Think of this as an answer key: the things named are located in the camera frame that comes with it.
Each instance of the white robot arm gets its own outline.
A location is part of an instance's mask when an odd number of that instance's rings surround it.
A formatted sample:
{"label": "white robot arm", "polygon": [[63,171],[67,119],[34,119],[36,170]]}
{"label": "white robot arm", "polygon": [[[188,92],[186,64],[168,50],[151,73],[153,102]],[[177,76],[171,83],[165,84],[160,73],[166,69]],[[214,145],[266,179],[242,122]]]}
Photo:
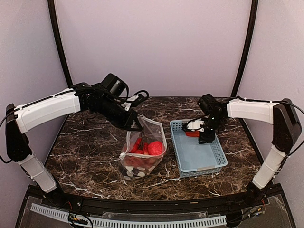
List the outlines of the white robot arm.
{"label": "white robot arm", "polygon": [[37,159],[29,147],[25,133],[57,117],[85,110],[102,114],[120,129],[141,131],[137,113],[130,107],[137,106],[149,95],[146,91],[140,91],[125,100],[119,97],[124,89],[128,93],[127,85],[109,74],[101,83],[93,86],[80,83],[30,104],[17,107],[14,104],[8,105],[5,118],[8,157],[18,163],[57,205],[64,204],[65,200],[60,198],[63,194],[59,184]]}
{"label": "white robot arm", "polygon": [[269,154],[262,167],[247,186],[249,204],[262,192],[262,189],[282,168],[291,148],[294,146],[302,127],[291,100],[256,101],[241,98],[230,98],[217,102],[210,95],[204,95],[198,101],[208,118],[194,119],[185,124],[184,130],[199,131],[199,143],[210,143],[215,139],[215,130],[225,118],[245,118],[267,122],[274,126],[274,138]]}

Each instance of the white cable tie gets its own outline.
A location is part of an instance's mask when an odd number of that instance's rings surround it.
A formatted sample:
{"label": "white cable tie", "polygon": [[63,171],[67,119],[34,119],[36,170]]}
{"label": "white cable tie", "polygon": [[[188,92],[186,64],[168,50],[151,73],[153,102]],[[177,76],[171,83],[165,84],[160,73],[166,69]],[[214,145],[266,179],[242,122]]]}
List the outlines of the white cable tie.
{"label": "white cable tie", "polygon": [[269,165],[267,165],[267,163],[264,163],[265,164],[265,166],[268,168],[268,169],[270,169],[272,172],[280,172],[280,171],[275,171],[275,170],[273,170]]}

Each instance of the plastic bag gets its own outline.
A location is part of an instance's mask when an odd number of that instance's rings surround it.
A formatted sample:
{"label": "plastic bag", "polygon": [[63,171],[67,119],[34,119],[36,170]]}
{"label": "plastic bag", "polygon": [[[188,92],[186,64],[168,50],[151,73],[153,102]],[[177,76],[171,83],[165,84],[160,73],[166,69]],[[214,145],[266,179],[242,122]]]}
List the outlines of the plastic bag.
{"label": "plastic bag", "polygon": [[126,143],[120,154],[119,172],[126,180],[133,180],[149,175],[152,170],[162,161],[167,150],[166,137],[160,122],[139,116],[139,122],[143,127],[145,143],[160,141],[163,144],[162,153],[159,155],[145,155],[131,153],[141,132],[128,132]]}

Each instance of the marble table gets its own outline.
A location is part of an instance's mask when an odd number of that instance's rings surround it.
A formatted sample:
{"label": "marble table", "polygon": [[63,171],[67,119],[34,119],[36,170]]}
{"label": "marble table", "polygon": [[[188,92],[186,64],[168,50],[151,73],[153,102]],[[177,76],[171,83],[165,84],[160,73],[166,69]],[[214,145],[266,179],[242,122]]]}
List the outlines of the marble table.
{"label": "marble table", "polygon": [[217,132],[228,165],[221,172],[179,178],[170,121],[202,115],[198,98],[152,97],[135,110],[162,122],[168,149],[153,172],[138,180],[124,180],[118,172],[126,131],[107,124],[104,117],[87,111],[71,114],[46,163],[62,189],[75,195],[115,200],[189,200],[224,196],[246,190],[260,162],[244,128],[229,119]]}

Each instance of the blue plastic tray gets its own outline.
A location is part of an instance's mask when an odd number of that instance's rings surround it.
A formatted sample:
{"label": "blue plastic tray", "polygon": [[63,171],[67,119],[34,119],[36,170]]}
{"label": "blue plastic tray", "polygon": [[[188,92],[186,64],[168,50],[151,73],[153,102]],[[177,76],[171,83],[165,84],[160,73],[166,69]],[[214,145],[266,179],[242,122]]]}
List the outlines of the blue plastic tray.
{"label": "blue plastic tray", "polygon": [[180,177],[219,172],[228,162],[217,136],[212,143],[199,144],[197,137],[188,137],[182,130],[182,124],[188,121],[173,120],[170,122]]}

